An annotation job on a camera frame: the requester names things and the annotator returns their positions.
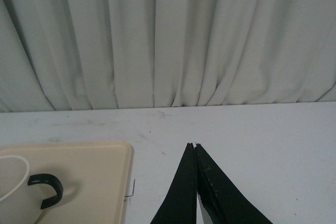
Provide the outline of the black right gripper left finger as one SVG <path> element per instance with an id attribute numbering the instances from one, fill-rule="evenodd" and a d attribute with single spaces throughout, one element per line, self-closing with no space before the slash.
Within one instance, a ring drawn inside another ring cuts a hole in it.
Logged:
<path id="1" fill-rule="evenodd" d="M 152 223 L 196 223 L 197 167 L 194 146 L 186 145 L 169 190 Z"/>

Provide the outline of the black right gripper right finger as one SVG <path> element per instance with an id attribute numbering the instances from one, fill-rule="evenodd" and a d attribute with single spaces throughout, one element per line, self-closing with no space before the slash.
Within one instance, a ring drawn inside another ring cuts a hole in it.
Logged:
<path id="1" fill-rule="evenodd" d="M 197 192 L 213 223 L 271 223 L 234 185 L 201 144 L 194 148 Z"/>

